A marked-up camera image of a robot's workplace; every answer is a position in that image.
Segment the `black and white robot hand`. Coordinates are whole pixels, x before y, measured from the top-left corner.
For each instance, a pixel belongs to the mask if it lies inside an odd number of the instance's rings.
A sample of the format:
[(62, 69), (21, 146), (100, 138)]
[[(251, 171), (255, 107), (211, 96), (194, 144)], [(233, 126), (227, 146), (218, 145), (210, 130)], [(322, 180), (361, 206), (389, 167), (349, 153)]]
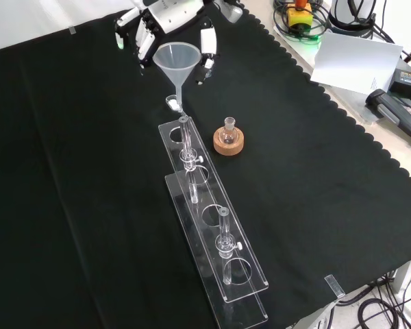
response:
[(149, 5), (135, 1), (133, 8), (115, 21), (114, 35), (119, 49), (132, 46), (140, 66), (149, 66), (164, 37), (195, 23), (199, 24), (201, 41), (195, 81), (202, 84), (211, 76), (217, 55), (216, 31), (205, 14), (204, 1), (155, 1)]

